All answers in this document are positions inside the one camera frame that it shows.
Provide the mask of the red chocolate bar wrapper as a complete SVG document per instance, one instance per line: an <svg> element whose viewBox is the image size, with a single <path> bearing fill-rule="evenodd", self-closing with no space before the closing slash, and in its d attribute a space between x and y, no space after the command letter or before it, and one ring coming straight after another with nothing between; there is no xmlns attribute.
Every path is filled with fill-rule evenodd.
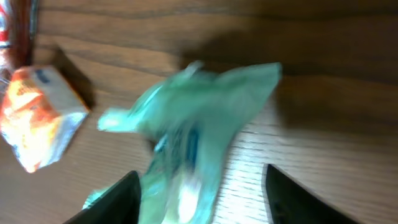
<svg viewBox="0 0 398 224"><path fill-rule="evenodd" d="M1 93L12 74L32 63L38 0L1 0Z"/></svg>

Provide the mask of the teal snack wrapper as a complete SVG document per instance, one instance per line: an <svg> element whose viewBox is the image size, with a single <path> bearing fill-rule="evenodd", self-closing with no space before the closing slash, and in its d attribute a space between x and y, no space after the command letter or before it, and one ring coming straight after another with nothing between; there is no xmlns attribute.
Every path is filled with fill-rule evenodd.
<svg viewBox="0 0 398 224"><path fill-rule="evenodd" d="M141 177L139 223L210 223L229 145L263 109L282 66L207 72L200 62L152 86L130 109L109 108L97 128L156 143Z"/></svg>

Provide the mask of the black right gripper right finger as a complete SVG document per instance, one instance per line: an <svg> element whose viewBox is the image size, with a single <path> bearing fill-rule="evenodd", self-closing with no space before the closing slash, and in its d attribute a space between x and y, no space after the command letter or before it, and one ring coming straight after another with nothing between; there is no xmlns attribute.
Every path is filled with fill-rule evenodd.
<svg viewBox="0 0 398 224"><path fill-rule="evenodd" d="M274 224L358 224L296 183L273 164L265 168L265 192Z"/></svg>

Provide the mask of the orange small snack packet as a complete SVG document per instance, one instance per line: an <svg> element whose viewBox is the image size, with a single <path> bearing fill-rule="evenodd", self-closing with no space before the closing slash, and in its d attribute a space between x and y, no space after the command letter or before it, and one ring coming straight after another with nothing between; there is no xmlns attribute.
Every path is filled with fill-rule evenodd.
<svg viewBox="0 0 398 224"><path fill-rule="evenodd" d="M22 67L13 73L2 101L1 135L21 166L33 173L60 160L88 113L55 67Z"/></svg>

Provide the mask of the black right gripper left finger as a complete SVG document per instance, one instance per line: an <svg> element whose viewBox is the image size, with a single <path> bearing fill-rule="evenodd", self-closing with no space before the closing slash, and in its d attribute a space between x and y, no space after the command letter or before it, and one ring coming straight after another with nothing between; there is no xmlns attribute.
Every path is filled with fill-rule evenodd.
<svg viewBox="0 0 398 224"><path fill-rule="evenodd" d="M140 203L139 176L132 170L65 224L137 224Z"/></svg>

